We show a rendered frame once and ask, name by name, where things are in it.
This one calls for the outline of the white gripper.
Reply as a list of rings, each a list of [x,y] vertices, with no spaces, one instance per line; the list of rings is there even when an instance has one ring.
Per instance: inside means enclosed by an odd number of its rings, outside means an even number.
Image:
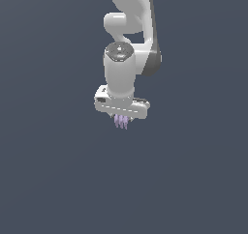
[[[145,119],[150,102],[146,99],[133,98],[122,99],[124,103],[116,103],[115,98],[108,94],[108,86],[101,85],[94,96],[95,108],[100,112],[128,116],[129,118]]]

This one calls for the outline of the small purple spiky object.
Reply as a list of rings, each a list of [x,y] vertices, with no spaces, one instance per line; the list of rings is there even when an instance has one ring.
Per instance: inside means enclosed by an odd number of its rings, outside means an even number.
[[[128,122],[129,122],[128,116],[117,115],[117,114],[114,115],[114,124],[117,128],[127,129]]]

